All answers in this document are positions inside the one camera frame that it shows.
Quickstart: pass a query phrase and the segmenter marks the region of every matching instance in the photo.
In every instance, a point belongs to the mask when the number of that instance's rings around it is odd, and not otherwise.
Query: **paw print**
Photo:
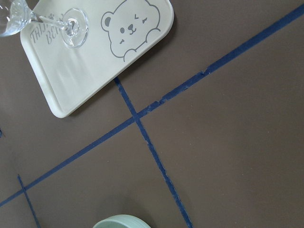
[[[55,15],[53,13],[50,13],[49,17],[51,20],[54,20]]]

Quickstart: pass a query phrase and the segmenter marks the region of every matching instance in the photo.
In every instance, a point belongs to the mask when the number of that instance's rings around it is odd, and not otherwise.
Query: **blue painter's tape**
[[[24,193],[24,195],[25,195],[25,198],[27,199],[28,206],[29,206],[29,208],[30,208],[30,211],[32,212],[32,215],[33,215],[33,217],[34,217],[34,220],[35,220],[35,223],[36,223],[36,225],[37,225],[37,228],[40,228],[41,226],[40,226],[40,224],[39,224],[38,218],[37,218],[36,213],[35,213],[35,211],[34,211],[33,205],[32,205],[32,203],[31,203],[30,200],[29,200],[29,196],[28,196],[27,192],[25,191],[23,182],[22,182],[21,177],[20,177],[19,175],[18,175],[18,180],[19,180],[19,183],[20,183],[20,185],[21,185],[22,191],[23,191],[23,193]]]
[[[236,57],[238,57],[248,49],[252,48],[254,45],[260,43],[261,41],[271,36],[278,30],[282,29],[283,27],[285,27],[292,21],[296,20],[303,14],[304,14],[304,4],[302,4],[301,6],[299,6],[298,8],[287,14],[285,17],[281,18],[280,20],[269,26],[268,28],[264,29],[262,32],[252,37],[250,40],[246,41],[245,43],[243,43],[242,45],[240,45],[239,47],[237,47],[236,49],[234,49],[233,51],[231,51],[230,53],[228,53],[227,55],[225,55],[215,63],[211,64],[205,71],[205,74],[211,74],[212,72],[216,71],[226,63],[235,59]]]
[[[15,194],[11,195],[10,197],[8,197],[6,200],[2,201],[0,203],[0,207],[4,206],[5,204],[9,203],[10,201],[12,201],[13,199],[15,199],[16,197],[18,197],[19,195],[21,195],[23,193],[23,190],[19,190],[17,191]]]
[[[167,175],[165,167],[162,164],[162,162],[161,162],[161,160],[160,160],[160,158],[159,158],[159,156],[156,152],[156,149],[155,149],[154,145],[152,144],[152,142],[150,140],[150,137],[149,137],[147,131],[145,130],[145,128],[144,128],[144,126],[143,126],[143,124],[142,124],[142,122],[141,122],[133,104],[131,103],[131,100],[130,100],[128,94],[126,93],[124,87],[122,86],[120,80],[117,77],[114,79],[114,81],[115,81],[115,83],[116,83],[116,85],[119,89],[119,92],[121,93],[122,97],[124,98],[124,101],[126,102],[134,120],[136,121],[137,126],[138,126],[140,132],[142,133],[143,138],[147,142],[148,147],[150,149],[150,152],[151,152],[159,170],[161,171],[161,174],[162,174],[163,178],[165,179],[165,182],[166,182],[166,184],[167,184],[167,186],[168,186],[168,188],[169,188],[169,190],[170,190],[170,192],[171,192],[171,194],[172,194],[172,196],[175,200],[175,203],[177,204],[178,208],[180,209],[180,212],[181,212],[188,228],[193,228],[193,225],[192,225],[192,222],[189,218],[189,215],[188,215],[183,203],[181,202],[180,197],[179,197],[179,195],[178,195],[170,177]]]
[[[43,174],[42,176],[40,176],[39,178],[37,178],[36,180],[31,182],[28,186],[25,187],[25,190],[29,190],[30,188],[34,187],[38,183],[42,182],[44,179],[48,178],[49,176],[51,176],[55,172],[59,171],[60,169],[64,168],[65,166],[67,166],[68,164],[70,164],[71,162],[76,160],[77,158],[81,157],[82,155],[86,154],[87,152],[89,152],[93,148],[102,144],[104,141],[106,141],[109,138],[111,138],[112,136],[116,135],[117,133],[119,133],[120,131],[122,131],[123,129],[125,129],[129,125],[131,125],[132,123],[134,123],[133,118],[130,118],[130,119],[126,120],[121,125],[117,126],[113,130],[109,131],[104,136],[102,136],[99,139],[97,139],[96,141],[92,142],[90,145],[86,146],[85,148],[83,148],[82,150],[80,150],[79,152],[74,154],[73,156],[69,157],[68,159],[66,159],[65,161],[63,161],[62,163],[57,165],[56,167],[52,168],[50,171],[46,172],[45,174]]]
[[[176,97],[178,94],[180,94],[181,92],[190,88],[192,85],[194,85],[195,83],[197,83],[198,81],[200,81],[204,77],[213,73],[214,71],[216,71],[220,67],[224,66],[225,64],[227,64],[231,60],[235,59],[236,57],[238,57],[239,55],[241,55],[245,51],[252,48],[254,45],[260,43],[261,41],[263,41],[267,37],[271,36],[272,34],[277,32],[278,30],[282,29],[284,26],[288,25],[289,23],[296,20],[297,18],[299,18],[302,15],[304,15],[304,4],[302,4],[301,6],[299,6],[298,8],[296,8],[295,10],[293,10],[292,12],[290,12],[289,14],[287,14],[286,16],[281,18],[279,21],[277,21],[273,25],[264,29],[262,32],[260,32],[256,36],[252,37],[250,40],[243,43],[242,45],[240,45],[239,47],[237,47],[233,51],[229,52],[224,57],[222,57],[221,59],[216,61],[215,63],[211,64],[205,72],[199,72],[198,74],[196,74],[192,78],[185,81],[180,86],[171,90],[169,93],[167,93],[165,96],[163,96],[159,101],[155,101],[152,104],[150,104],[149,106],[147,106],[146,108],[144,108],[143,110],[141,110],[138,113],[138,116],[140,118],[144,117],[148,113],[152,112],[154,109],[158,108],[159,106],[161,106],[165,102],[167,102],[167,101],[171,100],[172,98]]]
[[[155,101],[151,105],[149,105],[146,108],[144,108],[143,110],[141,110],[135,116],[137,116],[138,118],[144,117],[145,115],[147,115],[148,113],[152,112],[153,110],[155,110],[156,108],[158,108],[159,106],[161,106],[162,104],[164,104],[165,102],[167,102],[168,100],[174,98],[179,93],[183,92],[184,90],[186,90],[189,87],[191,87],[193,84],[195,84],[198,81],[200,81],[205,76],[211,74],[212,72],[216,71],[220,67],[224,66],[229,61],[233,60],[234,58],[236,58],[237,56],[241,55],[242,53],[244,53],[245,51],[247,51],[248,49],[250,49],[254,45],[256,45],[259,42],[263,41],[265,38],[271,36],[272,34],[274,34],[275,32],[277,32],[279,29],[281,29],[284,26],[288,25],[289,23],[291,23],[292,21],[296,20],[297,18],[299,18],[303,14],[304,14],[304,4],[302,4],[301,6],[299,6],[298,8],[296,8],[294,11],[290,12],[288,15],[286,15],[285,17],[283,17],[282,19],[280,19],[279,21],[277,21],[276,23],[274,23],[270,27],[266,28],[265,30],[263,30],[262,32],[260,32],[259,34],[257,34],[256,36],[254,36],[253,38],[251,38],[250,40],[248,40],[247,42],[245,42],[241,46],[239,46],[238,48],[234,49],[233,51],[231,51],[230,53],[228,53],[227,55],[225,55],[223,58],[221,58],[218,61],[216,61],[215,63],[211,64],[207,68],[207,70],[205,72],[200,72],[200,73],[196,74],[191,79],[189,79],[186,82],[184,82],[182,85],[176,87],[175,89],[173,89],[172,91],[170,91],[169,93],[167,93],[159,101]],[[87,153],[88,151],[90,151],[94,147],[96,147],[99,144],[103,143],[105,140],[107,140],[108,138],[114,136],[116,133],[120,132],[122,129],[126,128],[127,126],[129,126],[132,123],[134,123],[134,119],[133,118],[130,118],[129,120],[125,121],[120,126],[114,128],[112,131],[110,131],[109,133],[107,133],[106,135],[104,135],[103,137],[101,137],[99,140],[96,140],[95,142],[93,142],[89,146],[85,147],[83,150],[81,150],[77,154],[73,155],[69,159],[65,160],[64,162],[62,162],[58,166],[56,166],[53,169],[51,169],[49,172],[45,173],[44,175],[42,175],[41,177],[39,177],[38,179],[36,179],[32,183],[30,183],[28,186],[25,187],[25,190],[28,190],[28,189],[32,188],[33,186],[35,186],[39,182],[43,181],[44,179],[46,179],[47,177],[49,177],[53,173],[55,173],[58,170],[62,169],[63,167],[65,167],[66,165],[68,165],[69,163],[71,163],[72,161],[74,161],[75,159],[79,158],[83,154]],[[3,202],[0,202],[0,207],[2,207],[3,205],[7,204],[10,201],[12,201],[13,199],[15,199],[17,196],[19,196],[22,193],[23,193],[23,191],[20,190],[20,191],[16,192],[15,194],[13,194],[12,196],[8,197]]]

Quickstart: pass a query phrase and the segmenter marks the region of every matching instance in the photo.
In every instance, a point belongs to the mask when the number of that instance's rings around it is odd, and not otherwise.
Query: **bear ear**
[[[101,19],[101,27],[106,32],[109,31],[112,16],[113,16],[112,12],[106,12]]]

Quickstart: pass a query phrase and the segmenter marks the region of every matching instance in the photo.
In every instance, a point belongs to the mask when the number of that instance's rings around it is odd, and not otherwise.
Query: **glass base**
[[[67,29],[61,31],[64,42],[72,48],[83,45],[89,29],[85,13],[80,9],[69,9],[62,21],[67,23]]]

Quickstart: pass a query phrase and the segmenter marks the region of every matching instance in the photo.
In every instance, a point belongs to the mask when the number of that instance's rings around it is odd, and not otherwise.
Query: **glass stem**
[[[31,22],[45,23],[47,25],[55,26],[61,30],[70,30],[70,25],[68,23],[64,23],[60,20],[52,20],[34,12],[31,12]]]

